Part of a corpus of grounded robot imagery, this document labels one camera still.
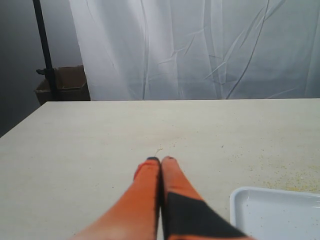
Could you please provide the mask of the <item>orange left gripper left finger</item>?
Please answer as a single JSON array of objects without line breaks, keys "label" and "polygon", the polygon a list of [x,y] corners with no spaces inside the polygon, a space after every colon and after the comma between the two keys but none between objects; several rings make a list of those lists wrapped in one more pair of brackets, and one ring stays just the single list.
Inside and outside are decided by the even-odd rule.
[{"label": "orange left gripper left finger", "polygon": [[155,240],[159,221],[161,164],[149,157],[120,199],[73,240]]}]

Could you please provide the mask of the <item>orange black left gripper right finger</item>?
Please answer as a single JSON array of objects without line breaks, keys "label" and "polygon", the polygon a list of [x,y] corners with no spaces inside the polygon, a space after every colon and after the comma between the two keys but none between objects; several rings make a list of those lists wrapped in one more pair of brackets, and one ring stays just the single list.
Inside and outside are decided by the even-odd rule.
[{"label": "orange black left gripper right finger", "polygon": [[251,240],[218,215],[191,185],[178,161],[161,162],[162,229],[166,240]]}]

